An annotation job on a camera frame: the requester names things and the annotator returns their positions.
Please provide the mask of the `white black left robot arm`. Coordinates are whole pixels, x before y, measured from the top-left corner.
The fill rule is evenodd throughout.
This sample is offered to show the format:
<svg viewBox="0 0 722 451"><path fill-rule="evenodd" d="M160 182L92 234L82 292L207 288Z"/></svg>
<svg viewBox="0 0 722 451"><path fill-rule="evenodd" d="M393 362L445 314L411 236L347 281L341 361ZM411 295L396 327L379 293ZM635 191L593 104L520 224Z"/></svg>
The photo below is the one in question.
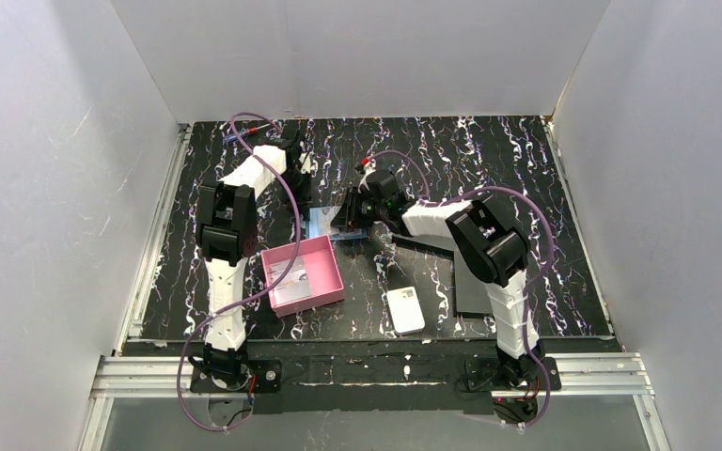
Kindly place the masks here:
<svg viewBox="0 0 722 451"><path fill-rule="evenodd" d="M270 145L253 148L231 173L199 189L196 244L209 281L209 315L204 321L203 351L190 364L202 377L231 392L254 386L247 357L243 317L243 277L258 244L257 198L275 180L290 199L295 227L300 229L310 203L310 156L303 134L287 127Z"/></svg>

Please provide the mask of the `blue leather card holder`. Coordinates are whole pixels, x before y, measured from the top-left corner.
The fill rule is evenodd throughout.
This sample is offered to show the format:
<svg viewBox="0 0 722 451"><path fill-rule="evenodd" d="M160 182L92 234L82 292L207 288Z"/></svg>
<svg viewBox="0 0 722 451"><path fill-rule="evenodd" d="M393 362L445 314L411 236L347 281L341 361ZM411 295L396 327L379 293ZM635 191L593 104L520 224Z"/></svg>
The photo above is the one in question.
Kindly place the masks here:
<svg viewBox="0 0 722 451"><path fill-rule="evenodd" d="M331 222L339 212L339 206L317 207L309 210L306 236L316 238L327 235L330 241L363 240L369 236L366 229L336 227Z"/></svg>

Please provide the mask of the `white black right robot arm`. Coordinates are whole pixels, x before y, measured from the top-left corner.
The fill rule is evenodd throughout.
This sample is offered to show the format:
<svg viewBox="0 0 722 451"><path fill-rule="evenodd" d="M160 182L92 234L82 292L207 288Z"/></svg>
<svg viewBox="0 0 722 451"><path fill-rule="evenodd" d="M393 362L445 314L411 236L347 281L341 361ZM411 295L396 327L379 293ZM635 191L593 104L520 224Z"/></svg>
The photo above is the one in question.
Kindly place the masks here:
<svg viewBox="0 0 722 451"><path fill-rule="evenodd" d="M403 237L451 239L492 308L498 360L494 379L511 386L538 380L549 389L542 342L526 299L530 240L515 223L516 214L497 206L497 194L517 193L488 186L431 202L405 193L392 173L372 170L348 189L331 224L365 228L382 223Z"/></svg>

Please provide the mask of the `pink plastic tray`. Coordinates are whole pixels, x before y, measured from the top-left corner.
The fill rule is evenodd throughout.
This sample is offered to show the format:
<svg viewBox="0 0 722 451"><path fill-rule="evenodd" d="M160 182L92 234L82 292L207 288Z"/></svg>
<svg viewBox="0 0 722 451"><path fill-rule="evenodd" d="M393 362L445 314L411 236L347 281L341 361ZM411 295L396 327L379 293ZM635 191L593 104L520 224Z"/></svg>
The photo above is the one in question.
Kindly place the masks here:
<svg viewBox="0 0 722 451"><path fill-rule="evenodd" d="M278 318L343 301L344 283L329 236L301 240L290 270L268 295Z"/></svg>

